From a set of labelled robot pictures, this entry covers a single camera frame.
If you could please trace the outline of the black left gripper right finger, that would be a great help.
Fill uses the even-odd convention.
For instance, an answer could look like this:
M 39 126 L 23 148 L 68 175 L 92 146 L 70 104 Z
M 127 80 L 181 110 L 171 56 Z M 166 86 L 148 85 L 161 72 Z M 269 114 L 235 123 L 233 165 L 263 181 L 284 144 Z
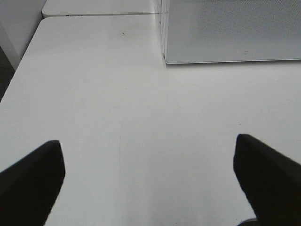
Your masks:
M 301 224 L 299 163 L 249 134 L 239 134 L 233 169 L 261 226 Z

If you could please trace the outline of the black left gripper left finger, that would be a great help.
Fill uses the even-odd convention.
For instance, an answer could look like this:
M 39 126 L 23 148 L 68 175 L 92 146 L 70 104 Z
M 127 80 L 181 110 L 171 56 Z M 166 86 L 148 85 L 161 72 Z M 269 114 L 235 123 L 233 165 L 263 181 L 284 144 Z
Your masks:
M 0 173 L 0 224 L 43 226 L 65 177 L 62 148 L 50 140 Z

